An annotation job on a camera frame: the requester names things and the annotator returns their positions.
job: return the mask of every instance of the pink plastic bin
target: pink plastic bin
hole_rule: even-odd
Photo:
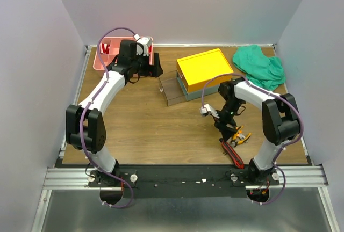
[[[122,40],[135,40],[134,37],[105,37],[102,40],[102,43],[110,44],[110,49],[108,54],[101,54],[102,60],[104,61],[105,65],[107,66],[112,62],[114,57],[119,53],[119,45]],[[153,63],[153,54],[151,53],[149,56],[149,63]],[[96,53],[95,60],[93,62],[93,69],[97,71],[100,76],[104,75],[104,67],[102,66],[98,54]]]

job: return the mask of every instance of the gray wall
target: gray wall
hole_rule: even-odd
[[[303,0],[278,43],[311,158],[324,165],[344,230],[344,0]]]
[[[62,0],[86,44],[114,26],[158,43],[278,42],[301,0]]]
[[[84,46],[61,0],[0,0],[0,231],[30,231]]]

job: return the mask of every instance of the wooden tabletop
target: wooden tabletop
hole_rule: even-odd
[[[155,48],[165,73],[176,70],[176,60],[213,48]],[[234,66],[235,47],[221,48],[235,73],[242,73]],[[273,56],[272,48],[262,48],[266,56]],[[93,48],[87,65],[79,101],[86,98],[101,80],[93,70]],[[286,93],[280,85],[277,93]],[[205,102],[221,109],[224,100],[215,93],[205,97]],[[223,154],[219,143],[220,133],[211,117],[199,114],[200,98],[167,106],[159,90],[158,78],[141,78],[136,84],[128,83],[113,99],[104,116],[106,146],[120,164],[226,164],[232,163]],[[254,157],[264,140],[262,113],[251,104],[245,112],[235,117],[244,125],[243,133],[252,133],[248,143],[236,147],[245,163]],[[84,154],[67,145],[63,164],[87,164]],[[278,158],[279,164],[307,164],[301,142],[288,146]]]

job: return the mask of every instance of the purple cable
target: purple cable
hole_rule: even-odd
[[[99,88],[99,90],[93,95],[92,97],[92,101],[94,101],[96,99],[96,97],[99,95],[99,93],[104,89],[104,87],[106,86],[106,84],[108,83],[108,80],[109,80],[109,71],[107,70],[106,68],[106,65],[104,63],[104,61],[102,60],[101,58],[101,54],[99,53],[100,50],[99,50],[99,46],[102,42],[102,40],[105,38],[105,36],[107,36],[110,32],[113,32],[115,30],[127,30],[127,31],[130,31],[131,33],[133,33],[133,35],[135,35],[135,33],[129,29],[129,28],[125,28],[125,27],[117,27],[117,28],[114,28],[112,30],[109,30],[108,32],[106,32],[98,41],[98,44],[97,44],[97,54],[98,54],[98,57],[99,57],[99,60],[102,64],[102,66],[104,67],[104,70],[105,70],[105,73],[106,73],[106,81],[103,83],[103,85]],[[80,117],[80,125],[79,125],[79,129],[80,129],[80,134],[82,135],[83,134],[83,122],[85,120],[85,115],[86,115],[86,112],[88,110],[88,108],[90,107],[91,105],[91,102],[88,102],[86,107],[84,108],[84,110],[82,111],[82,114],[81,114],[81,117]],[[85,139],[83,136],[80,136],[80,140],[81,140],[81,147],[86,155],[86,157],[88,158],[89,162],[95,167],[97,168],[100,172],[103,172],[105,173],[106,175],[108,175],[109,177],[112,177],[116,180],[119,180],[121,181],[122,183],[126,184],[130,190],[130,193],[131,193],[131,196],[130,196],[130,200],[128,203],[126,203],[125,205],[120,205],[120,206],[116,206],[116,205],[110,205],[108,204],[107,202],[103,202],[105,205],[109,206],[109,207],[112,207],[112,208],[125,208],[125,207],[128,207],[130,205],[130,203],[133,201],[134,199],[134,191],[132,189],[132,187],[130,186],[130,184],[123,180],[122,178],[120,177],[117,177],[107,171],[105,171],[104,169],[102,169],[99,165],[97,165],[97,163],[95,163],[93,160],[92,160],[92,157],[90,156],[90,154],[88,153],[87,151],[87,148],[86,148],[86,144],[85,144]]]
[[[291,145],[293,143],[296,143],[297,141],[299,141],[301,138],[302,138],[302,135],[303,135],[303,131],[304,131],[304,124],[303,124],[303,120],[300,116],[300,113],[296,110],[296,108],[294,106],[292,106],[288,101],[286,101],[285,99],[283,99],[282,97],[276,95],[276,94],[273,94],[273,93],[270,93],[269,91],[263,89],[263,88],[260,88],[252,83],[250,83],[248,81],[248,79],[244,76],[244,75],[240,75],[240,74],[223,74],[223,75],[218,75],[212,79],[210,79],[209,81],[206,82],[206,84],[203,86],[203,90],[202,90],[202,108],[204,108],[204,91],[205,91],[205,88],[208,86],[209,83],[211,83],[212,81],[214,81],[215,79],[219,78],[219,77],[223,77],[223,76],[239,76],[239,77],[242,77],[245,79],[245,82],[251,86],[252,88],[255,88],[257,91],[260,91],[260,92],[263,92],[265,93],[266,95],[270,95],[274,98],[277,98],[279,100],[281,100],[283,103],[287,104],[292,111],[294,111],[294,113],[296,114],[298,120],[299,120],[299,124],[300,124],[300,133],[299,133],[299,136],[297,138],[295,138],[294,140],[286,143],[285,145],[281,146],[278,150],[278,152],[276,153],[275,157],[273,158],[273,165],[276,169],[278,169],[281,173],[282,173],[282,176],[283,176],[283,186],[282,186],[282,189],[280,190],[280,192],[278,193],[278,195],[276,197],[274,197],[272,200],[269,200],[267,202],[256,202],[254,201],[255,203],[257,204],[260,204],[260,205],[266,205],[266,204],[270,204],[274,201],[276,201],[281,195],[282,193],[284,192],[284,189],[285,189],[285,183],[286,183],[286,177],[285,177],[285,174],[284,174],[284,171],[279,167],[277,166],[275,163],[276,163],[276,160],[277,158],[279,157],[279,155],[281,154],[282,150],[288,146],[288,145]]]

